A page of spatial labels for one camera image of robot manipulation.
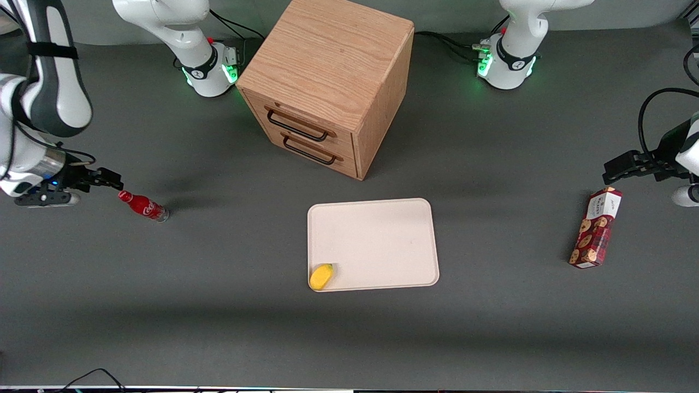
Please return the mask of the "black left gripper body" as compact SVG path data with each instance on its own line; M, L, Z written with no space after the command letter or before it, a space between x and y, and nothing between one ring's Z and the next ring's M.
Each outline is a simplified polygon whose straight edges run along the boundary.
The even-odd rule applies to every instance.
M652 175L657 182L671 177L688 180L691 177L690 171L677 162L676 156L684 146L691 125L692 121L686 120L666 132L654 150L648 149L644 131L639 131L639 142L643 152L640 156L643 161L640 175Z

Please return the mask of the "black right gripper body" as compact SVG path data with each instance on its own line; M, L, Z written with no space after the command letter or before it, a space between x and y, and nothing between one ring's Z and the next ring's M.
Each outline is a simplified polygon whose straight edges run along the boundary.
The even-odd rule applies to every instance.
M85 163L68 162L63 169L54 176L54 190L67 192L77 190L89 193L92 187L102 185L102 176L105 168L98 168Z

